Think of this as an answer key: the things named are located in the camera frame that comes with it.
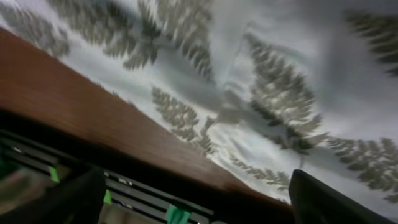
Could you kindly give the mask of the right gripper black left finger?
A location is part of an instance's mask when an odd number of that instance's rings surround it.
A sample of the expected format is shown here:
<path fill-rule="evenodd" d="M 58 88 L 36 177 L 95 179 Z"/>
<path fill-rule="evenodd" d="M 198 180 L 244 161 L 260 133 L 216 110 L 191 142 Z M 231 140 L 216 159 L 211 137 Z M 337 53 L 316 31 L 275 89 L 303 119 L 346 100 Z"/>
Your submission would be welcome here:
<path fill-rule="evenodd" d="M 1 215 L 1 224 L 98 223 L 105 193 L 104 171 L 83 166 L 44 196 Z"/>

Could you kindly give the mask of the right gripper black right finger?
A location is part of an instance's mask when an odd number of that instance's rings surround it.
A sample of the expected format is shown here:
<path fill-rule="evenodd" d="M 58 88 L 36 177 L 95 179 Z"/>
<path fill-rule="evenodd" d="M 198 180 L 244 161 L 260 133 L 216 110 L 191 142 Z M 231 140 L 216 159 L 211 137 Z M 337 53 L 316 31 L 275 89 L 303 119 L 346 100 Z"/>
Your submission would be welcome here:
<path fill-rule="evenodd" d="M 289 196 L 298 224 L 394 224 L 300 169 L 293 171 Z"/>

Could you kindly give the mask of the white fern-print dress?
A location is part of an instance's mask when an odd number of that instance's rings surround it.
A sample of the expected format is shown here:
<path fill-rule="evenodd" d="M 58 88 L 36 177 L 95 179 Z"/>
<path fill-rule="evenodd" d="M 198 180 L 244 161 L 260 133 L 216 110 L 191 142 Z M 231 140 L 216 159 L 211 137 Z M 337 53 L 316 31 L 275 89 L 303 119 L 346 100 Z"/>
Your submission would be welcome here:
<path fill-rule="evenodd" d="M 3 0 L 1 27 L 260 193 L 302 169 L 397 221 L 396 0 Z"/>

